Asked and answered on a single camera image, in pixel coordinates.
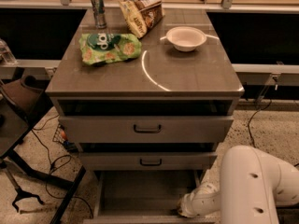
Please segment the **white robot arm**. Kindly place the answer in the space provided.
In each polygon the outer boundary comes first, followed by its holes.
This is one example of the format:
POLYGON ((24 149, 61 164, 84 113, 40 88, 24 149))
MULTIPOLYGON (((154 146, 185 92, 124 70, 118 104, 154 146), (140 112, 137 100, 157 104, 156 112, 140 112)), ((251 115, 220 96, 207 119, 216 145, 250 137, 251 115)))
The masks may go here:
POLYGON ((279 224, 277 209, 299 203, 299 170, 248 146, 226 151, 220 187, 204 183, 178 201, 184 217, 219 211, 221 224, 279 224))

